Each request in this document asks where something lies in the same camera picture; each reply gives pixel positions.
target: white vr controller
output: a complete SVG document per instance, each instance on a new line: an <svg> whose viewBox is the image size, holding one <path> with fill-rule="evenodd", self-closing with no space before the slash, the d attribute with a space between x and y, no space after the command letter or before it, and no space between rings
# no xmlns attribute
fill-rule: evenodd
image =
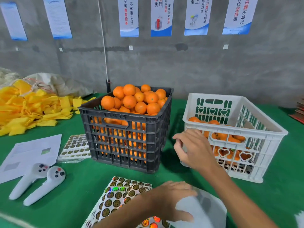
<svg viewBox="0 0 304 228"><path fill-rule="evenodd" d="M18 184L11 192L9 199L15 200L19 198L25 190L37 179L47 178L47 180L32 192L23 202L25 206L32 205L40 198L51 192L56 186L60 185L65 179L65 171L58 166L49 167L42 163L36 163L33 167L21 178Z"/></svg>

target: white plastic crate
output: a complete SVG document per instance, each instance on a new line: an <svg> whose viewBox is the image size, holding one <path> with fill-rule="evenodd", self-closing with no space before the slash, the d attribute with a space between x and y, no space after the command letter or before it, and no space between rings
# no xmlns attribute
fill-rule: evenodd
<svg viewBox="0 0 304 228"><path fill-rule="evenodd" d="M191 122L192 116L205 122L217 120L220 125ZM185 130L209 131L208 140L219 165L231 177L256 183L270 164L287 130L259 110L247 98L232 95L190 93L183 116ZM240 135L241 143L212 138L213 133Z"/></svg>

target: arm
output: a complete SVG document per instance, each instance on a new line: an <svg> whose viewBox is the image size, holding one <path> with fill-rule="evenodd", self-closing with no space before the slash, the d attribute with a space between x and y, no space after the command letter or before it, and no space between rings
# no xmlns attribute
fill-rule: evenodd
<svg viewBox="0 0 304 228"><path fill-rule="evenodd" d="M199 130L186 130L174 135L173 139L176 139L174 149L180 160L197 170L211 184L239 228L277 228L217 164L209 141Z"/></svg>
<svg viewBox="0 0 304 228"><path fill-rule="evenodd" d="M194 195L197 193L191 190L189 184L168 181L136 196L93 228L134 228L153 216L169 221L191 221L193 219L191 214L176 210L175 207L182 198Z"/></svg>

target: human hand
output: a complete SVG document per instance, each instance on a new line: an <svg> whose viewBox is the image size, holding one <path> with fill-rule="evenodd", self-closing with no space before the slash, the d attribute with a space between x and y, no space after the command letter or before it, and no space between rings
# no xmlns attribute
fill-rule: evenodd
<svg viewBox="0 0 304 228"><path fill-rule="evenodd" d="M141 196L151 205L151 216L157 216L168 221L188 221L193 220L193 216L188 212L177 210L176 204L182 198L196 196L197 192L191 189L191 185L183 182L168 181L159 187L147 191Z"/></svg>
<svg viewBox="0 0 304 228"><path fill-rule="evenodd" d="M218 167L207 138L197 129L188 129L173 136L176 139L174 149L179 159L192 169L201 171L203 175Z"/></svg>

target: green tablecloth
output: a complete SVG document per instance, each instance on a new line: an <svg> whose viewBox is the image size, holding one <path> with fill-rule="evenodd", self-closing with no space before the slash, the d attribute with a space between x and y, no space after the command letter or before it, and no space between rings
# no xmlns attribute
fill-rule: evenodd
<svg viewBox="0 0 304 228"><path fill-rule="evenodd" d="M216 196L215 191L197 172L182 166L173 150L174 133L183 130L182 117L185 100L174 99L171 111L171 129L162 155L162 163L155 174L101 164L92 159L80 163L58 164L66 173L66 180L35 204L25 207L23 200L45 180L35 182L19 199L10 201L10 192L19 179L0 184L0 212L21 219L39 228L81 227L100 198L112 176L120 176L145 181L159 186L168 180L186 181ZM256 184L233 179L234 182L264 210L279 227L297 227L294 214L304 211L304 178L302 160L304 159L304 125L290 118L278 107L259 105L272 119L278 122L289 134L283 139L266 174L264 182ZM26 131L24 135L0 137L0 163L15 143L44 138L62 133L61 149L70 135L84 133L80 115L70 120L60 120L55 127L38 127ZM9 227L0 220L0 227ZM228 214L227 227L234 227Z"/></svg>

